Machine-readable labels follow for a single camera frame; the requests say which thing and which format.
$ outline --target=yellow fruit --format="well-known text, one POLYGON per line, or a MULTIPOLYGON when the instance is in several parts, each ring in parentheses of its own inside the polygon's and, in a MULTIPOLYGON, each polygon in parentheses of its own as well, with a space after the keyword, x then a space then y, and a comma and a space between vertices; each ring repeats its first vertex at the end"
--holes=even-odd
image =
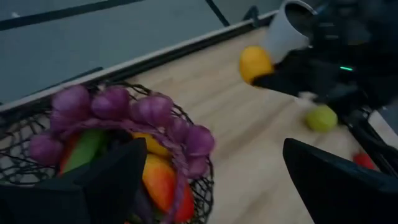
POLYGON ((239 71, 243 80, 252 85, 252 81, 261 75, 270 75, 274 66, 267 52, 260 46, 246 47, 239 60, 239 71))
POLYGON ((320 105, 305 117, 305 122, 314 131, 328 132, 337 125, 337 114, 327 105, 320 105))
POLYGON ((169 151, 160 145, 150 134, 132 133, 132 136, 134 138, 144 138, 149 152, 157 154, 158 156, 170 156, 169 151))

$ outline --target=fruit basket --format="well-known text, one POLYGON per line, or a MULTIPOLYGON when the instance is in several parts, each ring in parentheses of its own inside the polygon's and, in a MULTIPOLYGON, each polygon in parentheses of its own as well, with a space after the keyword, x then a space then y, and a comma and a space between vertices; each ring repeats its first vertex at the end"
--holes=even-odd
MULTIPOLYGON (((154 94, 142 85, 125 82, 107 84, 106 86, 87 86, 91 95, 108 86, 123 86, 129 92, 131 101, 137 101, 154 94)), ((172 115, 182 118, 190 124, 192 120, 181 107, 173 104, 172 115)), ((13 111, 1 121, 0 140, 0 184, 32 187, 35 184, 56 177, 60 173, 60 164, 43 165, 33 159, 29 143, 33 136, 49 131, 52 115, 51 98, 30 102, 24 108, 13 111)), ((207 171, 205 174, 188 179, 193 194, 194 214, 186 223, 206 223, 213 205, 213 165, 206 156, 207 171)))

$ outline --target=gray wall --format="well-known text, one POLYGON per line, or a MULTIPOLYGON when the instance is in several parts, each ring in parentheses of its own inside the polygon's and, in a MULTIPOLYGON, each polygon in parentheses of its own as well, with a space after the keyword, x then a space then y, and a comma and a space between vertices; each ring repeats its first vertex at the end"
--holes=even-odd
MULTIPOLYGON (((13 11, 29 10, 21 6, 13 11)), ((0 102, 222 27, 205 1, 146 0, 1 31, 0 102)))

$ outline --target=table surface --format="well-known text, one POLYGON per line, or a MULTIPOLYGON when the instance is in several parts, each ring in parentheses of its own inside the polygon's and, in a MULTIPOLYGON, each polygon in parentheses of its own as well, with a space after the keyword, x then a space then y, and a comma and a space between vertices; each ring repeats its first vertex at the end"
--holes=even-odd
MULTIPOLYGON (((311 103, 241 80, 239 54, 265 34, 265 29, 252 31, 128 80, 171 96, 215 135, 215 204, 209 223, 313 223, 282 158, 284 139, 346 159, 360 150, 345 127, 320 134, 303 125, 311 103)), ((378 113, 370 123, 385 141, 398 146, 378 113)))

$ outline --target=green indicator light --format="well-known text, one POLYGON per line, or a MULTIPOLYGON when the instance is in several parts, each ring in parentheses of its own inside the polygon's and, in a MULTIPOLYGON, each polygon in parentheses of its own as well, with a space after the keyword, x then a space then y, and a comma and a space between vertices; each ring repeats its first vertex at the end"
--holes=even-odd
POLYGON ((344 67, 344 66, 340 66, 340 69, 347 70, 347 71, 350 71, 350 72, 353 71, 352 68, 348 68, 348 67, 344 67))

